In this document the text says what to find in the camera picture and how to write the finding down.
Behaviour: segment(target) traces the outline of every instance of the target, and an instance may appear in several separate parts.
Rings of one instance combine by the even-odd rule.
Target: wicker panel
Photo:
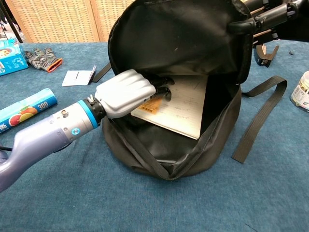
[[[27,42],[98,42],[90,0],[6,0]]]
[[[102,42],[107,42],[110,31],[123,11],[134,0],[91,0],[98,33]]]

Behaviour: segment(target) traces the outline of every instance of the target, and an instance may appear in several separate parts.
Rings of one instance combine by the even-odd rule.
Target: white card
[[[62,86],[86,86],[96,70],[96,65],[93,66],[91,71],[81,70],[81,71],[71,71],[68,70]]]

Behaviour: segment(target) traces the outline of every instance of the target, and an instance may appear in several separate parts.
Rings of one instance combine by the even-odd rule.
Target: robotic arm
[[[97,86],[95,96],[80,100],[19,131],[11,155],[0,151],[0,192],[10,187],[29,167],[68,146],[100,125],[119,118],[151,98],[171,99],[170,78],[146,79],[135,70],[125,71]]]

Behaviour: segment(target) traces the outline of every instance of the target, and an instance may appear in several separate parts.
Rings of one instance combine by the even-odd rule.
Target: gray glove
[[[62,64],[62,58],[57,58],[51,48],[47,48],[45,53],[38,48],[34,49],[34,53],[25,51],[27,62],[36,69],[43,69],[48,73],[54,71]]]

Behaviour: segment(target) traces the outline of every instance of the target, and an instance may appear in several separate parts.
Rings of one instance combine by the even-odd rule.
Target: paper
[[[171,101],[152,99],[131,112],[155,125],[192,139],[200,137],[207,77],[173,77]]]
[[[62,86],[86,86],[96,70],[96,65],[93,66],[91,71],[67,71],[66,76],[62,82]]]

